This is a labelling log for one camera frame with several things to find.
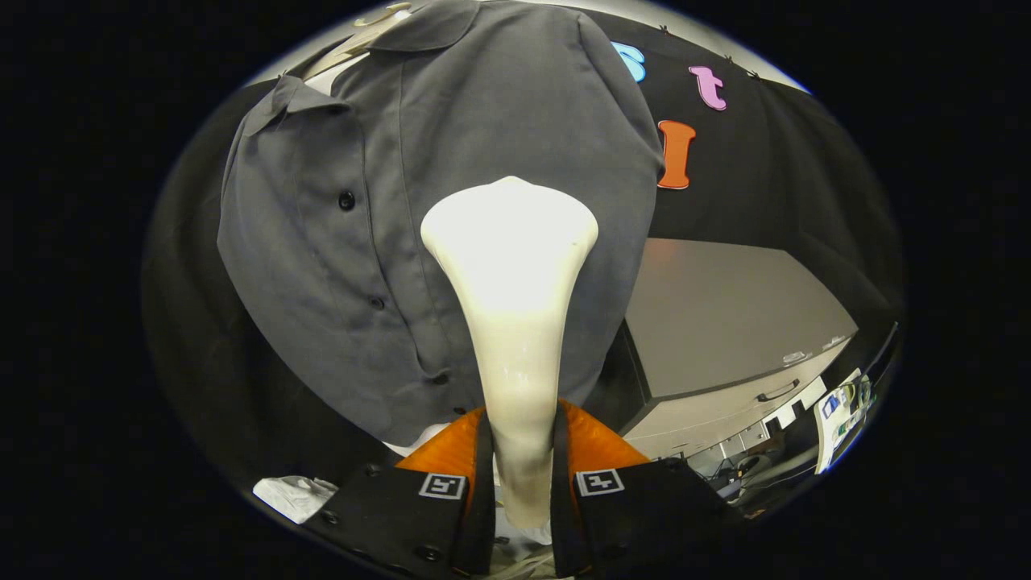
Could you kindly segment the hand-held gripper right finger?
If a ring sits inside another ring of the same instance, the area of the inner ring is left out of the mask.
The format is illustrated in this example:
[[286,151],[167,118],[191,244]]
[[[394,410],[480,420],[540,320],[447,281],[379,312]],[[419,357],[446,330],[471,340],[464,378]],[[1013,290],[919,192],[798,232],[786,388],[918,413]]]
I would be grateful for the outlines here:
[[560,400],[551,528],[560,577],[677,579],[743,535],[747,519],[684,459],[651,460]]

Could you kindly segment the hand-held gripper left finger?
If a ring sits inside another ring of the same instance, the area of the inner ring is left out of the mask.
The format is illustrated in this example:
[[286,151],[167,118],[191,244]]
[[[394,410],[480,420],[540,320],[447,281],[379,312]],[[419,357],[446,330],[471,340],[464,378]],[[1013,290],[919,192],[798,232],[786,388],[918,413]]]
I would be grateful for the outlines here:
[[478,408],[409,458],[354,471],[302,533],[383,577],[486,575],[495,540],[492,462],[492,430]]

